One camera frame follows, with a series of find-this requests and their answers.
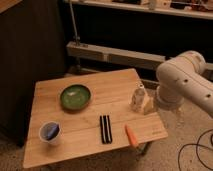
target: green plate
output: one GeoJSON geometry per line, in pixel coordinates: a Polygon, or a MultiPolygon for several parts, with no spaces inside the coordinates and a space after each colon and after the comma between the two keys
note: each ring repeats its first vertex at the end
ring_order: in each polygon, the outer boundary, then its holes
{"type": "Polygon", "coordinates": [[[90,98],[90,90],[86,86],[80,84],[67,87],[60,96],[61,105],[69,110],[83,109],[88,104],[90,98]]]}

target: orange object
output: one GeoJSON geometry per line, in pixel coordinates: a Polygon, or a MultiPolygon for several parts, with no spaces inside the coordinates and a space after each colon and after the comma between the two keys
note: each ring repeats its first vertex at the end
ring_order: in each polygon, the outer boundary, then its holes
{"type": "Polygon", "coordinates": [[[128,136],[130,145],[134,148],[137,148],[139,146],[139,144],[138,144],[138,141],[137,141],[133,131],[127,125],[125,125],[125,131],[128,136]]]}

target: white cup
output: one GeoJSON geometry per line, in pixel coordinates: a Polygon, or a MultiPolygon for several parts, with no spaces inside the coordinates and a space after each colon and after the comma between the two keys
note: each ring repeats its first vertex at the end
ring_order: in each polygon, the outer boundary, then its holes
{"type": "Polygon", "coordinates": [[[47,122],[39,130],[41,141],[53,146],[60,144],[60,125],[57,122],[47,122]]]}

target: white shelf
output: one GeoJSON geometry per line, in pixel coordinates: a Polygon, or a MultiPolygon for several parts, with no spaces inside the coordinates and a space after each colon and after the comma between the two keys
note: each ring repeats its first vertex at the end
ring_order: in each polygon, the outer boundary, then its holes
{"type": "Polygon", "coordinates": [[[186,11],[186,10],[178,10],[173,8],[168,8],[168,9],[156,8],[155,10],[150,10],[146,5],[132,5],[132,4],[115,3],[115,2],[101,2],[101,1],[94,1],[94,0],[72,0],[72,2],[73,4],[79,4],[79,5],[106,7],[106,8],[129,10],[129,11],[139,11],[139,12],[147,12],[147,13],[166,14],[166,15],[213,20],[212,12],[198,12],[198,11],[189,11],[189,10],[186,11]]]}

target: wooden tabletop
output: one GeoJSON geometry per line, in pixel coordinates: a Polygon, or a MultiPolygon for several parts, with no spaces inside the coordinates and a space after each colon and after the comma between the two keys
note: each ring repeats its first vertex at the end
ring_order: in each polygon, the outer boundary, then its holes
{"type": "Polygon", "coordinates": [[[143,115],[131,111],[132,94],[140,83],[134,69],[37,82],[23,167],[127,147],[125,124],[134,131],[139,143],[167,137],[157,113],[143,115]],[[67,113],[59,101],[61,92],[72,84],[83,84],[92,94],[89,105],[77,113],[67,113]],[[112,144],[102,144],[101,141],[99,116],[106,114],[111,119],[112,144]],[[39,128],[48,121],[60,123],[61,143],[56,147],[48,146],[38,137],[39,128]]]}
{"type": "Polygon", "coordinates": [[[10,7],[18,4],[22,0],[0,0],[0,13],[6,11],[10,7]]]}

